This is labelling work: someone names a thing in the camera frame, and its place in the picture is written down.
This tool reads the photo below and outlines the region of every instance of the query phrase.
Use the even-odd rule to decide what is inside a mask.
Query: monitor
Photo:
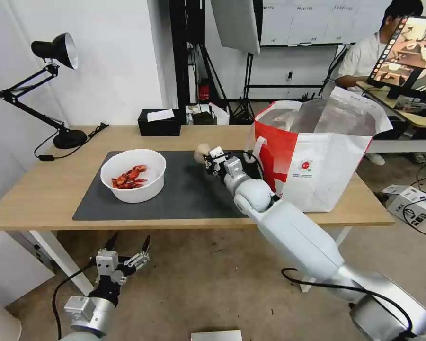
[[[368,83],[387,85],[393,98],[426,99],[426,17],[404,17],[393,34]]]

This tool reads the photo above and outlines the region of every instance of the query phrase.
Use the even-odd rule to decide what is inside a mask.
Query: desk
[[[90,126],[74,128],[87,133],[94,129]],[[204,142],[212,147],[220,145],[225,150],[242,149],[249,130],[250,126],[182,126],[180,137],[141,137],[137,126],[111,126],[75,154],[54,162],[38,162],[25,174],[0,201],[0,230],[29,230],[69,276],[79,268],[52,230],[255,228],[248,218],[132,221],[73,221],[71,218],[109,151],[194,150]],[[64,155],[66,151],[52,149],[50,153]],[[334,236],[338,243],[351,226],[390,226],[394,223],[357,175],[353,176],[335,210],[308,216],[322,227],[339,227],[341,231]],[[92,288],[83,275],[75,277],[73,282],[84,294]]]
[[[370,98],[381,104],[385,110],[390,111],[399,119],[410,123],[409,128],[399,140],[374,140],[368,149],[369,152],[426,153],[426,140],[411,140],[417,129],[426,129],[426,117],[409,114],[402,110],[395,110],[394,107],[396,105],[396,100],[387,98],[388,92],[390,91],[390,88],[388,87],[368,91],[369,89],[374,88],[374,86],[365,82],[358,82],[357,86],[363,91],[366,91],[365,96],[367,98]]]

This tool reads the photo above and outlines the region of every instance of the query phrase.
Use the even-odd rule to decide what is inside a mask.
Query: shopping bag
[[[274,102],[253,129],[270,188],[304,212],[329,212],[372,138],[392,125],[377,103],[335,88],[328,99]]]

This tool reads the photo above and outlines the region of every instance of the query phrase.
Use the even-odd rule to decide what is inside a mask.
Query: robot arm
[[[141,252],[132,257],[122,257],[112,251],[115,240],[116,235],[112,243],[99,250],[95,257],[97,287],[88,297],[71,296],[65,304],[63,309],[70,316],[71,328],[76,332],[68,334],[62,341],[100,341],[105,337],[118,305],[121,286],[127,282],[128,276],[150,261],[150,236],[146,238]]]
[[[280,200],[260,179],[243,172],[240,159],[228,158],[220,147],[209,150],[199,146],[195,154],[207,172],[219,176],[237,208],[249,216],[261,233],[301,273],[320,283],[364,289],[380,294],[400,306],[409,322],[394,304],[370,294],[345,289],[332,292],[353,303],[351,318],[357,328],[371,340],[390,341],[421,336],[426,332],[426,309],[403,289],[382,274],[363,274],[346,265],[333,238],[289,202]]]

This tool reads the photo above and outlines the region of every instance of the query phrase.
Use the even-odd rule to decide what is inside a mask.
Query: man
[[[336,85],[361,93],[356,86],[359,81],[367,81],[385,46],[393,36],[403,16],[423,13],[421,0],[393,0],[383,17],[380,31],[350,48],[339,68]],[[385,160],[378,154],[367,153],[366,157],[375,164],[384,165]]]

